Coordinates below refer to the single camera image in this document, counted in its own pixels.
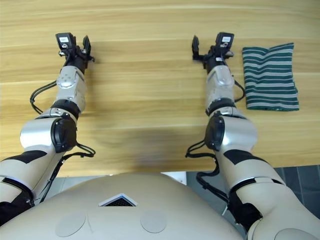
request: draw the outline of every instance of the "green striped towel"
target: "green striped towel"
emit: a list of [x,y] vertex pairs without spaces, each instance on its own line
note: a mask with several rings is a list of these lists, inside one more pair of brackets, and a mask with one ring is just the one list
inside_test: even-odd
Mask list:
[[294,44],[242,49],[247,109],[299,110],[292,74]]

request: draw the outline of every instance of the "black joint cover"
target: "black joint cover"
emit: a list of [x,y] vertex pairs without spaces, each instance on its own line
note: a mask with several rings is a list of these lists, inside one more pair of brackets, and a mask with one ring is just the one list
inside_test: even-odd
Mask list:
[[60,118],[53,122],[51,139],[56,153],[71,150],[77,145],[77,126],[70,118]]
[[64,109],[70,112],[77,120],[79,118],[80,109],[73,101],[67,99],[59,99],[54,102],[51,108]]

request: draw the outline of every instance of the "wooden table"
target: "wooden table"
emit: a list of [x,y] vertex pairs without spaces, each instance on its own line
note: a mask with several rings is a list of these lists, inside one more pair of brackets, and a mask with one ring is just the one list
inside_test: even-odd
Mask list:
[[[57,78],[64,62],[55,34],[88,35],[96,63],[86,76],[78,141],[96,157],[69,159],[59,176],[131,171],[198,171],[185,158],[204,137],[206,72],[192,61],[194,34],[205,53],[218,32],[235,34],[227,62],[244,84],[241,49],[294,42],[300,111],[246,110],[257,126],[254,154],[274,167],[320,164],[320,3],[318,0],[2,0],[0,156],[22,152],[19,133],[37,115],[29,97]],[[50,107],[57,89],[37,98]]]

